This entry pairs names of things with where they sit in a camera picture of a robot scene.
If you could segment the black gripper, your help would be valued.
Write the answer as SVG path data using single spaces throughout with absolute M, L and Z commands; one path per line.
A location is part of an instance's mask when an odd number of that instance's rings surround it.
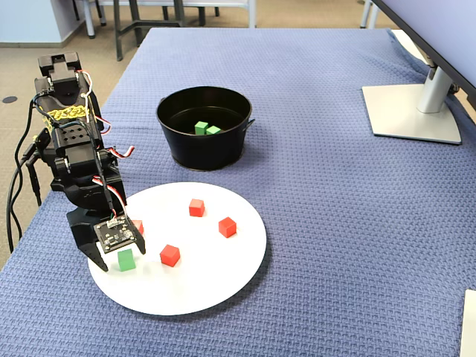
M 113 187 L 119 193 L 125 206 L 126 195 L 119 170 L 105 169 L 103 174 L 108 186 Z M 102 271 L 108 271 L 109 268 L 97 247 L 98 238 L 94 232 L 93 225 L 109 219 L 113 212 L 106 200 L 104 187 L 94 183 L 92 181 L 93 176 L 76 178 L 71 182 L 71 185 L 66 187 L 65 194 L 67 198 L 76 206 L 66 216 L 78 249 Z M 106 190 L 111 195 L 115 212 L 118 215 L 124 213 L 119 198 L 109 189 L 106 188 Z M 132 227 L 132 232 L 138 250 L 145 255 L 146 246 L 143 235 L 135 226 Z

